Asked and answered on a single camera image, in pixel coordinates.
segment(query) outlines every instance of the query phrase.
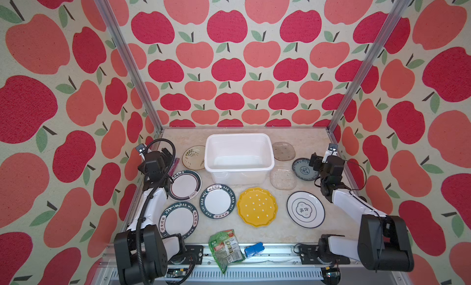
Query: white plate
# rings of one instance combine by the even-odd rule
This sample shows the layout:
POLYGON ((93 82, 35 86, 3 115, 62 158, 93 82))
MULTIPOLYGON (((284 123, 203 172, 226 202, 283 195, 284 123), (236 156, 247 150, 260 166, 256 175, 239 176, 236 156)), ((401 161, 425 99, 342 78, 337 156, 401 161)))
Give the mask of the white plate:
POLYGON ((322 202, 313 194, 304 191, 294 192, 286 202, 291 219, 304 228, 315 228, 326 217, 322 202))
POLYGON ((177 201, 190 200, 201 188, 201 178, 196 171, 181 170, 172 176, 169 196, 177 201))
POLYGON ((177 202, 167 207, 160 217, 159 230, 162 237, 181 234, 190 236, 198 224, 198 211, 189 202, 177 202))
POLYGON ((226 185, 214 184, 206 188, 200 197, 203 214, 211 219, 227 217, 236 205, 236 195, 226 185))
POLYGON ((183 165, 190 170, 203 170, 205 148, 198 145, 187 149, 181 158, 183 165))

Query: blue and white plate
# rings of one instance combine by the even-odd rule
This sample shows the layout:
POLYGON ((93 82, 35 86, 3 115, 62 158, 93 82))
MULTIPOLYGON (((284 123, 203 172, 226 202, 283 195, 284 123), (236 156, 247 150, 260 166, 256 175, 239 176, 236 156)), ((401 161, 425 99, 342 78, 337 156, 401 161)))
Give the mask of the blue and white plate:
POLYGON ((298 158, 293 162, 292 169, 298 178, 304 181, 314 181, 319 172, 309 166, 309 158, 298 158))

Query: plate with black rim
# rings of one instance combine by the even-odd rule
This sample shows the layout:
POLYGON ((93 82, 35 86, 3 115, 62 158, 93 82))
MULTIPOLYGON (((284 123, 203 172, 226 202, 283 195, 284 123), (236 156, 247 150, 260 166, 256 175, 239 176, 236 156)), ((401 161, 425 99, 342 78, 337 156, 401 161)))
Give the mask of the plate with black rim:
POLYGON ((167 207, 159 221, 162 237, 181 234, 183 239, 190 236, 198 225, 198 211, 190 202, 176 202, 167 207))
POLYGON ((322 202, 309 192, 291 194, 286 201, 286 209, 291 219, 304 228, 319 227, 326 217, 322 202))
POLYGON ((201 188, 201 177, 194 170, 181 170, 172 176, 169 196, 177 201, 190 200, 201 188))
POLYGON ((319 176, 319 172, 309 166, 309 160, 309 158, 298 158, 292 164, 294 174, 304 181, 314 181, 319 176))
POLYGON ((236 195, 224 184, 214 184, 206 188, 200 196, 200 208, 211 219, 227 217, 236 205, 236 195))

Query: wall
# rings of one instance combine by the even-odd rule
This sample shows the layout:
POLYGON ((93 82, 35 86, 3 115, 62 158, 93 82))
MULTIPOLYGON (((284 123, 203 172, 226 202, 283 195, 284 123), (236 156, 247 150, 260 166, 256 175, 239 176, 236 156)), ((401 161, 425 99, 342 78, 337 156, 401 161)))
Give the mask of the wall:
POLYGON ((471 284, 470 12, 471 1, 415 0, 386 50, 405 46, 376 59, 379 84, 340 123, 344 158, 368 173, 362 195, 406 221, 415 285, 471 284))
POLYGON ((0 5, 0 284, 89 284, 153 126, 92 0, 0 5))
POLYGON ((121 31, 135 56, 147 53, 136 64, 167 127, 327 125, 392 7, 392 0, 128 1, 121 31), (366 44, 355 50, 359 42, 366 44))

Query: plate with chinese characters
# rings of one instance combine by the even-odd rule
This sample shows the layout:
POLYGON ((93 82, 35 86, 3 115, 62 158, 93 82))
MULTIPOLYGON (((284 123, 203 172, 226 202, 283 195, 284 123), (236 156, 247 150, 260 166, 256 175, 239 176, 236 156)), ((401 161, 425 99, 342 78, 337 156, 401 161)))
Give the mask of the plate with chinese characters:
POLYGON ((322 202, 309 192, 298 191, 291 194, 286 208, 291 219, 304 228, 319 227, 326 217, 322 202))

